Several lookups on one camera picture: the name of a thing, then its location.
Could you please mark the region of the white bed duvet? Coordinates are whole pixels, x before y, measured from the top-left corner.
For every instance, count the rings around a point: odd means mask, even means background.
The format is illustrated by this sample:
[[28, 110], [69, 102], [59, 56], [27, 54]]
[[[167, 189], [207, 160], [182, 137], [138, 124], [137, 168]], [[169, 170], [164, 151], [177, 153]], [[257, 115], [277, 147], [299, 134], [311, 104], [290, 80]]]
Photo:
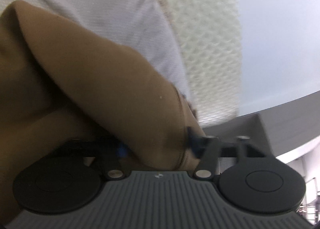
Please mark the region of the white bed duvet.
[[[1, 8], [15, 0], [1, 0]], [[180, 46], [158, 0], [24, 0], [133, 48], [191, 99]]]

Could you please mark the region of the brown zip hoodie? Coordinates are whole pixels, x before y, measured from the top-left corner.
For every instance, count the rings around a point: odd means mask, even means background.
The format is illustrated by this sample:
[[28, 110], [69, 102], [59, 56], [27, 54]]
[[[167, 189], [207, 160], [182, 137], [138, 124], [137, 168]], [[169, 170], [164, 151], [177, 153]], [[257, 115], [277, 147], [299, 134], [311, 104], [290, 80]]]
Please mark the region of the brown zip hoodie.
[[130, 47], [25, 1], [1, 14], [1, 223], [20, 208], [16, 175], [70, 139], [131, 150], [132, 167], [193, 171], [200, 128], [187, 100]]

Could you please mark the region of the cream quilted headboard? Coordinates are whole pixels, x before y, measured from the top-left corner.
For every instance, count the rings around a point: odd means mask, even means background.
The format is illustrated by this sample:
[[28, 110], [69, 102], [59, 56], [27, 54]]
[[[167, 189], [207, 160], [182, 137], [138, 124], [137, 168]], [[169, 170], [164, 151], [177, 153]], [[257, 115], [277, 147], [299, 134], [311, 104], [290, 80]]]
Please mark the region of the cream quilted headboard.
[[241, 87], [238, 0], [159, 0], [180, 44], [201, 126], [235, 118]]

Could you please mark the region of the grey wardrobe cabinet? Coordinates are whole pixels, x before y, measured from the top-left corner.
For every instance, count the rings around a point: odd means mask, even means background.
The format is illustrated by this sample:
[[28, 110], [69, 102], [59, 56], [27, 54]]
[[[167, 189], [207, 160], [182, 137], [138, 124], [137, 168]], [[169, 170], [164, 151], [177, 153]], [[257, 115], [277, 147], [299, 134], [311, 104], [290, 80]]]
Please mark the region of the grey wardrobe cabinet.
[[204, 128], [208, 135], [234, 141], [238, 135], [283, 163], [289, 163], [319, 145], [319, 92], [263, 111]]

